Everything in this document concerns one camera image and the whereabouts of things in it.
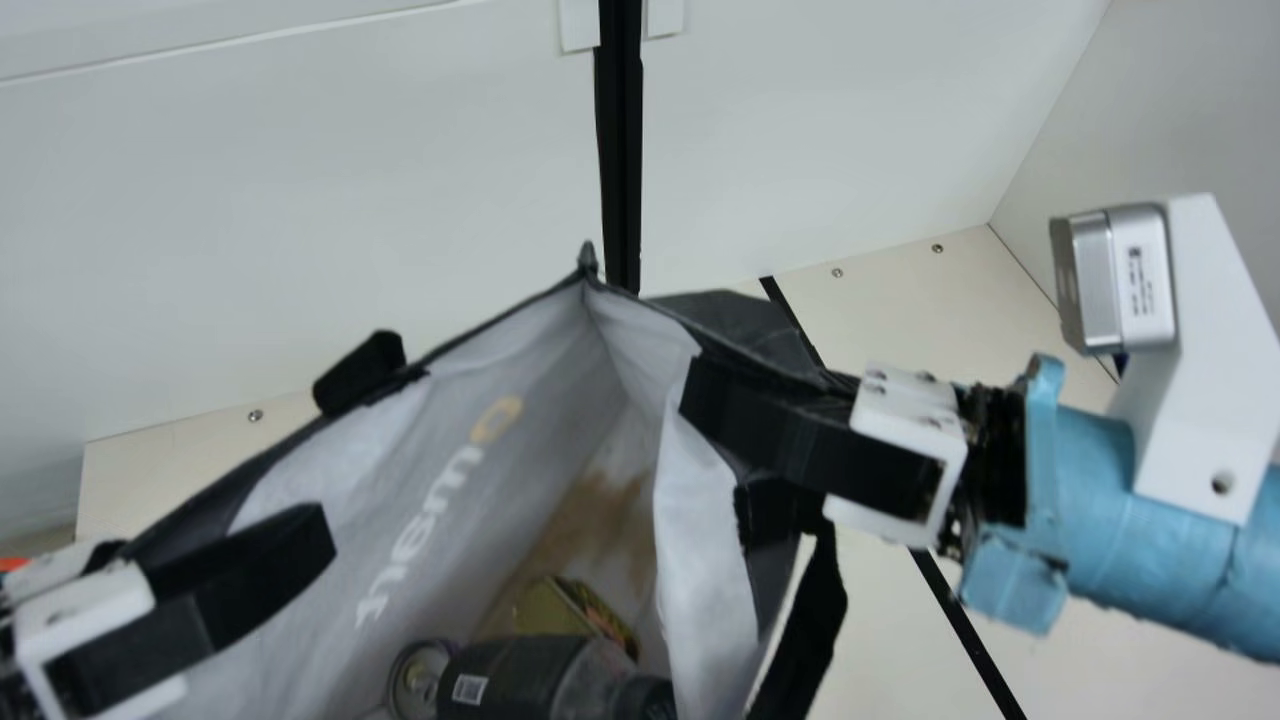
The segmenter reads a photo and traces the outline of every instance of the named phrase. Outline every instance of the white wall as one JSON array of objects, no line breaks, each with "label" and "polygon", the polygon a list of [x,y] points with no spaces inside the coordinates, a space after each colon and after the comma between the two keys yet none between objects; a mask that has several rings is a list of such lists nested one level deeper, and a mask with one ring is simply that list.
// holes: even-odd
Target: white wall
[{"label": "white wall", "polygon": [[1056,297],[1048,218],[1211,191],[1280,325],[1280,3],[1112,3],[992,227]]},{"label": "white wall", "polygon": [[986,223],[1106,5],[690,0],[643,46],[643,287]]},{"label": "white wall", "polygon": [[88,439],[307,388],[379,327],[421,354],[571,272],[599,173],[556,6],[0,81],[0,536],[65,518]]},{"label": "white wall", "polygon": [[0,79],[448,1],[0,0]]}]

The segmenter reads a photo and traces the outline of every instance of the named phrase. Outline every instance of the screw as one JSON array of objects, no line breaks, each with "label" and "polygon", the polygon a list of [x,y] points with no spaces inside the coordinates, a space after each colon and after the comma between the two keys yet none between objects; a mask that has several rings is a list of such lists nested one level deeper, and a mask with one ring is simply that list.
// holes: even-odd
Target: screw
[{"label": "screw", "polygon": [[1210,486],[1213,488],[1213,492],[1216,492],[1217,495],[1226,495],[1231,492],[1233,484],[1234,483],[1231,480],[1230,473],[1219,473],[1213,475],[1213,482],[1210,483]]}]

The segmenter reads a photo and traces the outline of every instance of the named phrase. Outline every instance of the barcode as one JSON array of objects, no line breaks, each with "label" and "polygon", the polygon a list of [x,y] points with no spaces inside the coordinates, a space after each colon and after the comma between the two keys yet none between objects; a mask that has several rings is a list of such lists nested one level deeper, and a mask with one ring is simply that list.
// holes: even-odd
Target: barcode
[{"label": "barcode", "polygon": [[458,675],[453,683],[453,702],[463,705],[480,705],[484,697],[484,687],[489,684],[489,678],[479,675]]}]

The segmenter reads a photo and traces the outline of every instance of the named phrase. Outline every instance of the white panel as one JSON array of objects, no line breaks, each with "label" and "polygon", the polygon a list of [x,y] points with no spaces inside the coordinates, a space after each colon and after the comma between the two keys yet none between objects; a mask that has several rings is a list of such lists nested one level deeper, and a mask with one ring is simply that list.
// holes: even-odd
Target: white panel
[{"label": "white panel", "polygon": [[[832,368],[856,373],[882,357],[1005,384],[1039,350],[1066,363],[1065,404],[1101,413],[1115,389],[1062,342],[1057,313],[987,228],[777,279]],[[840,539],[850,611],[813,717],[998,716],[906,551],[850,532]],[[940,565],[955,584],[959,566]],[[1084,601],[1069,601],[1046,639],[973,623],[1037,720],[1262,719],[1280,702],[1274,667]]]},{"label": "white panel", "polygon": [[0,0],[0,79],[457,0]]},{"label": "white panel", "polygon": [[86,445],[76,537],[137,536],[316,413],[300,392]]},{"label": "white panel", "polygon": [[690,1],[641,49],[641,287],[986,223],[1106,4]]},{"label": "white panel", "polygon": [[591,58],[561,55],[556,0],[0,83],[0,159],[5,488],[310,387],[379,327],[420,355],[599,238]]},{"label": "white panel", "polygon": [[1280,3],[1114,3],[992,227],[1056,297],[1051,215],[1212,192],[1280,324],[1275,68]]}]

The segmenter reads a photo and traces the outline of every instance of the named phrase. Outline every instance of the white tab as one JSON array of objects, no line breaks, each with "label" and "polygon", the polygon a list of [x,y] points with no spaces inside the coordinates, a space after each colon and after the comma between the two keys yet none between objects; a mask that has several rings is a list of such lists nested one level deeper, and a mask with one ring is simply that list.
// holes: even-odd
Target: white tab
[{"label": "white tab", "polygon": [[561,50],[579,53],[600,45],[599,0],[559,0]]},{"label": "white tab", "polygon": [[649,0],[648,37],[685,32],[685,0]]}]

